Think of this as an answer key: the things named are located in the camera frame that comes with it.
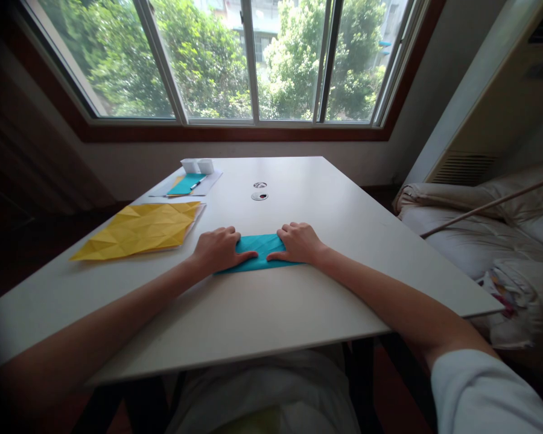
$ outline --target wooden stick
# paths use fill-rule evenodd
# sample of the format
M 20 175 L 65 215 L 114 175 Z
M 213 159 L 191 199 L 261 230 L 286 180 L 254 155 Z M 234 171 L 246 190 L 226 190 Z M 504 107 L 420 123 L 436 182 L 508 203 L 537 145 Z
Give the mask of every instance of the wooden stick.
M 468 213 L 463 214 L 462 216 L 456 217 L 456 218 L 454 218 L 454 219 L 452 219 L 452 220 L 450 220 L 450 221 L 448 221 L 446 223 L 443 223 L 442 225 L 440 225 L 440 226 L 438 226 L 438 227 L 436 227 L 436 228 L 434 228 L 434 229 L 432 229 L 432 230 L 430 230 L 428 232 L 425 232 L 424 234 L 421 235 L 421 238 L 426 239 L 427 237 L 431 236 L 432 234 L 435 234 L 435 233 L 443 230 L 445 227 L 449 227 L 450 225 L 453 225 L 456 222 L 464 220 L 464 219 L 466 219 L 466 218 L 468 218 L 470 216 L 473 216 L 473 215 L 475 215 L 477 213 L 480 213 L 481 211 L 484 211 L 484 210 L 486 210 L 488 208 L 491 208 L 493 206 L 500 205 L 503 202 L 506 202 L 508 200 L 514 199 L 514 198 L 519 197 L 521 195 L 524 195 L 525 193 L 529 193 L 530 191 L 533 191 L 533 190 L 535 190 L 535 189 L 537 189 L 539 187 L 542 187 L 542 186 L 543 186 L 543 180 L 541 182 L 536 183 L 535 185 L 524 188 L 523 190 L 519 190 L 519 191 L 517 191 L 515 193 L 511 193 L 510 195 L 507 195 L 507 196 L 504 196 L 504 197 L 502 197 L 500 199 L 489 202 L 486 205 L 483 205 L 483 206 L 481 206 L 479 208 L 475 208 L 474 210 L 469 211 Z

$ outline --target sofa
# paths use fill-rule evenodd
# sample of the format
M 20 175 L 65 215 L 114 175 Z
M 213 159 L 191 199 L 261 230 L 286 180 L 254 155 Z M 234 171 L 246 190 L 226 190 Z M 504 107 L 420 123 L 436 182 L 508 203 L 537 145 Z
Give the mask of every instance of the sofa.
M 543 180 L 543 163 L 476 187 L 413 183 L 394 208 L 418 234 Z M 543 187 L 426 238 L 504 305 L 471 319 L 505 358 L 543 372 Z

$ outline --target window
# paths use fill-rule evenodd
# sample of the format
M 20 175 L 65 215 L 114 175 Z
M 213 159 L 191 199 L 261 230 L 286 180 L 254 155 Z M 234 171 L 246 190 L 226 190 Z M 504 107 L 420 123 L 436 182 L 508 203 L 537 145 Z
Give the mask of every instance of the window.
M 21 0 L 89 125 L 308 130 L 385 127 L 433 3 Z

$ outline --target hand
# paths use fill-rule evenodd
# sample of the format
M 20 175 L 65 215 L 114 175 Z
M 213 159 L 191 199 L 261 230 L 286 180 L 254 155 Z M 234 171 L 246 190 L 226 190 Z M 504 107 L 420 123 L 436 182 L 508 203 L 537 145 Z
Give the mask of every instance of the hand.
M 203 233 L 189 259 L 198 264 L 201 272 L 209 275 L 257 257 L 256 251 L 241 254 L 235 252 L 235 245 L 240 238 L 241 234 L 233 226 Z
M 267 260 L 305 262 L 315 265 L 328 250 L 312 226 L 307 223 L 285 224 L 278 230 L 278 236 L 284 242 L 286 251 L 270 253 Z

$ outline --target curtain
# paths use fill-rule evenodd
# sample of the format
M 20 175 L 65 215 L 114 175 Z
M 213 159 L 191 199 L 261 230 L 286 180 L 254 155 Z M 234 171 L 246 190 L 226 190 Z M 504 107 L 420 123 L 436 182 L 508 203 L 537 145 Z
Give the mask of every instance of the curtain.
M 115 203 L 110 192 L 32 100 L 0 70 L 0 172 L 48 214 Z M 7 193 L 16 201 L 12 191 Z

